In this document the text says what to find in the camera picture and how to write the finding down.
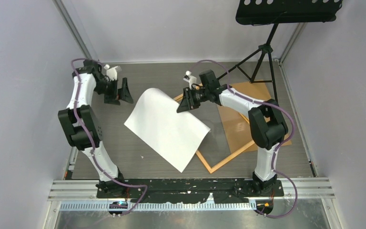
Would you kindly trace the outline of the illustrated photo print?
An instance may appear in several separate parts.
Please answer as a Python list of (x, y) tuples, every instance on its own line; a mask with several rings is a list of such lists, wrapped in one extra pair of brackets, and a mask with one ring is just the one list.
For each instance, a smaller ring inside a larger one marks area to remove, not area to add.
[(210, 128), (158, 88), (139, 97), (124, 125), (179, 172), (183, 172)]

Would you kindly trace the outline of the brown backing board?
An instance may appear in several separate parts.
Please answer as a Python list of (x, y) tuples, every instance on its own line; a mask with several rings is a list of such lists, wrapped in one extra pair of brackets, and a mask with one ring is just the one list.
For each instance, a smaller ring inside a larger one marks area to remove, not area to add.
[[(263, 101), (271, 99), (271, 95), (265, 83), (233, 83), (232, 87), (255, 99)], [(247, 116), (229, 107), (218, 106), (217, 108), (224, 128), (229, 151), (232, 154), (252, 141), (249, 119)]]

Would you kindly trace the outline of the orange wooden picture frame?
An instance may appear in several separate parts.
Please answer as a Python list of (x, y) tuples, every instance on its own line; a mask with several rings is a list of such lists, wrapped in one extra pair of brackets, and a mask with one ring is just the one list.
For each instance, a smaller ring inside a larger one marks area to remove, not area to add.
[(194, 155), (184, 172), (175, 172), (172, 177), (250, 177), (255, 167), (256, 151), (249, 145), (250, 128), (244, 118), (231, 108), (211, 102), (202, 103), (190, 113), (211, 129), (198, 148), (210, 168), (239, 149), (241, 153), (213, 173)]

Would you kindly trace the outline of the clear acrylic sheet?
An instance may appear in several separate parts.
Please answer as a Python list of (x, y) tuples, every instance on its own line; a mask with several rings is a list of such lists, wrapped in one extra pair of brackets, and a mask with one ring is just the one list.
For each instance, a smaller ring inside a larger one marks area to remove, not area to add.
[(222, 122), (205, 118), (200, 120), (210, 128), (210, 131), (200, 144), (199, 150), (207, 161), (217, 163), (230, 155)]

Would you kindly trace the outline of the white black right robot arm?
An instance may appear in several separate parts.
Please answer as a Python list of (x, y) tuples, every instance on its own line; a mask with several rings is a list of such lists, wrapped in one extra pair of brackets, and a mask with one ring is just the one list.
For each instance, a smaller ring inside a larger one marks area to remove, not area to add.
[(285, 112), (273, 99), (255, 99), (229, 84), (221, 85), (212, 70), (200, 74), (201, 84), (196, 83), (196, 77), (190, 71), (186, 71), (183, 79), (189, 86), (183, 90), (177, 113), (197, 109), (202, 102), (209, 101), (231, 108), (249, 120), (251, 137), (257, 145), (257, 162), (251, 187), (254, 193), (265, 196), (277, 183), (276, 156), (288, 133)]

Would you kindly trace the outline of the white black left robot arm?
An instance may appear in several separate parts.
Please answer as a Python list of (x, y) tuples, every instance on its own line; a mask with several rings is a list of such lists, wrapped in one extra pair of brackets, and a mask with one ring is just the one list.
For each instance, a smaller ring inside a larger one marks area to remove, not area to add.
[(83, 66), (71, 65), (74, 82), (69, 104), (58, 112), (58, 119), (70, 146), (84, 153), (99, 175), (98, 190), (123, 197), (129, 185), (110, 159), (103, 143), (103, 130), (92, 109), (94, 93), (104, 96), (104, 103), (119, 105), (121, 101), (132, 104), (126, 78), (118, 87), (120, 66), (111, 67), (99, 61), (82, 58)]

